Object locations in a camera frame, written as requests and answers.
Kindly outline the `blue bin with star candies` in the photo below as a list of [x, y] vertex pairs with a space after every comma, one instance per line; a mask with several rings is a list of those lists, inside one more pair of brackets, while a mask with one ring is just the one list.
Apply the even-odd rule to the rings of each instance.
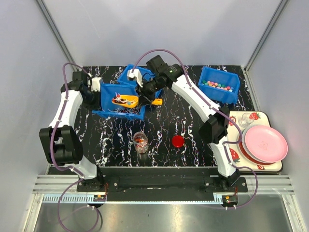
[[[136, 80], [131, 80], [128, 78], [127, 74], [128, 72], [133, 68], [133, 64], [128, 64], [126, 68], [123, 70], [123, 72], [120, 74], [119, 78], [117, 79], [117, 82], [122, 84], [122, 85], [129, 85], [130, 87], [135, 87], [137, 86]], [[155, 74], [152, 73], [149, 69], [137, 66], [136, 69], [138, 69], [143, 76], [143, 79], [146, 81], [150, 81], [152, 78], [155, 77]]]

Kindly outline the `yellow plastic scoop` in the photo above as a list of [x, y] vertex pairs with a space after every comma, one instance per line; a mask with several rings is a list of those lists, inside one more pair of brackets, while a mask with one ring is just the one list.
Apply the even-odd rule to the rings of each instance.
[[112, 98], [112, 103], [125, 108], [136, 108], [139, 105], [139, 97], [135, 95], [121, 95], [116, 93]]

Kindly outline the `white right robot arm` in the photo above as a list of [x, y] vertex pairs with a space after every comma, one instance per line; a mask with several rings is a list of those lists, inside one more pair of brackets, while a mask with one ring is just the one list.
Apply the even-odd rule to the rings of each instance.
[[210, 100], [189, 78], [182, 63], [169, 66], [157, 55], [146, 65], [155, 74], [150, 81], [144, 80], [136, 67], [127, 73], [128, 78], [135, 79], [138, 83], [136, 92], [140, 105], [151, 104], [155, 100], [156, 92], [165, 87], [186, 100], [203, 121], [199, 134], [204, 143], [211, 146], [217, 161], [219, 186], [223, 191], [231, 191], [236, 187], [240, 174], [232, 161], [228, 146], [229, 108], [220, 107]]

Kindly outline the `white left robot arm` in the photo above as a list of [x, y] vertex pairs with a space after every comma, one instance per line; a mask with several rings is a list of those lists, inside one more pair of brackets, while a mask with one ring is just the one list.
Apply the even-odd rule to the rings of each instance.
[[101, 83], [100, 77], [73, 72], [72, 80], [66, 81], [60, 89], [61, 101], [53, 121], [39, 131], [48, 163], [59, 171], [78, 174], [79, 184], [93, 191], [104, 187], [104, 178], [99, 167], [85, 157], [74, 123], [81, 105], [90, 110], [99, 109]]

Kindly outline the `blue bin with flower candies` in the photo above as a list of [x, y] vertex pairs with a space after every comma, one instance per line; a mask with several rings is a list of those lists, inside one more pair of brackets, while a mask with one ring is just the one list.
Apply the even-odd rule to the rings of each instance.
[[203, 67], [198, 82], [199, 89], [211, 100], [236, 104], [240, 80], [237, 74]]

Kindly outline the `clear plastic jar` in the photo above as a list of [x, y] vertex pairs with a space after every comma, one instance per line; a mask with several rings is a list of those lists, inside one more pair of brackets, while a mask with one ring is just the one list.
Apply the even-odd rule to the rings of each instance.
[[135, 150], [139, 154], [144, 154], [148, 151], [148, 148], [149, 148], [148, 138], [144, 132], [139, 131], [134, 134], [133, 145], [135, 147]]

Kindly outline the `red jar lid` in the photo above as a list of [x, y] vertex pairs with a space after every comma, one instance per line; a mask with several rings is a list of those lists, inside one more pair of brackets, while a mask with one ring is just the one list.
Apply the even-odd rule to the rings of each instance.
[[180, 135], [175, 135], [172, 138], [172, 145], [176, 148], [182, 147], [184, 144], [184, 138]]

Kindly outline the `clear glass cup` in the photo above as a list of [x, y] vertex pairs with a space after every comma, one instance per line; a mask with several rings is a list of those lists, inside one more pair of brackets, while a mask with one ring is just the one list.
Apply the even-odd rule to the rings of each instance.
[[239, 125], [243, 128], [249, 126], [254, 122], [254, 119], [251, 118], [251, 113], [244, 113], [239, 119]]

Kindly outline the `red plate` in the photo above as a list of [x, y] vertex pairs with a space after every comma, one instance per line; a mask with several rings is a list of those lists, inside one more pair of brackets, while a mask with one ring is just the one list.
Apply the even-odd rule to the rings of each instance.
[[271, 165], [273, 163], [264, 163], [264, 162], [260, 162], [260, 161], [257, 161], [255, 159], [253, 159], [244, 149], [243, 145], [242, 145], [242, 142], [239, 143], [239, 149], [241, 150], [241, 152], [243, 153], [243, 155], [248, 159], [250, 160], [251, 162], [255, 163], [255, 164], [259, 164], [259, 165]]

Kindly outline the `strawberry print tray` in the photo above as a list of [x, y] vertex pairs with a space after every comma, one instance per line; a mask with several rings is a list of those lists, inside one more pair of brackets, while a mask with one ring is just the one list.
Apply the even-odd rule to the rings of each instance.
[[230, 154], [237, 167], [247, 166], [257, 173], [280, 173], [282, 160], [288, 153], [288, 144], [280, 132], [270, 126], [268, 116], [260, 111], [231, 111], [228, 140], [242, 140], [229, 145]]

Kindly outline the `pink plate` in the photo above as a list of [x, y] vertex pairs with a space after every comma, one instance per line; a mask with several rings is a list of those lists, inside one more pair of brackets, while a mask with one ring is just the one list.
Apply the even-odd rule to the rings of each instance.
[[285, 138], [275, 129], [265, 125], [253, 125], [242, 133], [242, 145], [254, 159], [265, 163], [283, 160], [288, 153]]

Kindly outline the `aluminium corner post left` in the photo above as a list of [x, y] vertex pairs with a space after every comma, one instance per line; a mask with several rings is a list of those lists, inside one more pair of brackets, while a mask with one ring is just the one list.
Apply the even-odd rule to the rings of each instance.
[[59, 29], [57, 28], [57, 25], [50, 13], [50, 11], [48, 10], [45, 1], [43, 0], [35, 0], [34, 1], [36, 3], [36, 5], [38, 6], [43, 18], [45, 19], [48, 28], [50, 29], [51, 33], [53, 34], [58, 46], [60, 47], [60, 50], [62, 51], [63, 55], [66, 58], [67, 62], [70, 63], [75, 63], [75, 60], [71, 54], [71, 52], [69, 51], [63, 37], [61, 36], [61, 33], [59, 31]]

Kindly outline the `aluminium corner post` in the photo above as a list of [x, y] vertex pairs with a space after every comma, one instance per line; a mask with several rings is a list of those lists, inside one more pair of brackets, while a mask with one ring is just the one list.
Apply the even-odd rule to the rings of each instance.
[[258, 57], [260, 51], [262, 50], [264, 44], [266, 43], [268, 37], [270, 36], [272, 30], [274, 29], [274, 27], [276, 26], [276, 23], [278, 22], [281, 14], [284, 12], [286, 6], [288, 5], [290, 1], [289, 0], [280, 0], [277, 8], [275, 9], [270, 21], [268, 22], [261, 38], [259, 39], [252, 55], [250, 56], [247, 64], [244, 66], [244, 70], [245, 71], [249, 71], [251, 66], [253, 65], [254, 61], [256, 60], [256, 58]]
[[53, 34], [58, 46], [60, 47], [60, 50], [62, 51], [63, 55], [66, 58], [67, 62], [70, 63], [75, 63], [75, 60], [71, 54], [71, 52], [69, 51], [63, 37], [61, 36], [61, 33], [59, 31], [59, 29], [57, 28], [57, 25], [50, 13], [50, 11], [48, 10], [45, 1], [43, 0], [35, 0], [34, 1], [36, 3], [36, 5], [38, 6], [43, 18], [45, 19], [48, 28], [50, 29], [51, 33]]

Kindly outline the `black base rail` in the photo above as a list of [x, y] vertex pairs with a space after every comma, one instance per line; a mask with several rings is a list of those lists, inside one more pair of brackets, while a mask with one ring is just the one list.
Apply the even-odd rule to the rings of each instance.
[[196, 203], [214, 201], [215, 193], [248, 191], [239, 173], [226, 180], [216, 167], [104, 167], [100, 180], [82, 182], [78, 192], [107, 190], [110, 202]]

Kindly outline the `aluminium corner post right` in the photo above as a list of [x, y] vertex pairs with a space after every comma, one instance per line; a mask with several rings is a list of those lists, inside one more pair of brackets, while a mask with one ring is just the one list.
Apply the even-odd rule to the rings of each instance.
[[277, 8], [275, 9], [270, 21], [268, 22], [261, 38], [259, 39], [252, 55], [250, 56], [247, 64], [244, 66], [244, 70], [245, 71], [249, 71], [251, 66], [253, 65], [254, 61], [256, 60], [256, 58], [258, 57], [260, 51], [262, 50], [264, 44], [266, 43], [268, 37], [270, 36], [272, 30], [274, 29], [274, 27], [276, 26], [276, 23], [278, 22], [281, 14], [284, 12], [286, 6], [288, 5], [290, 1], [289, 0], [280, 0]]

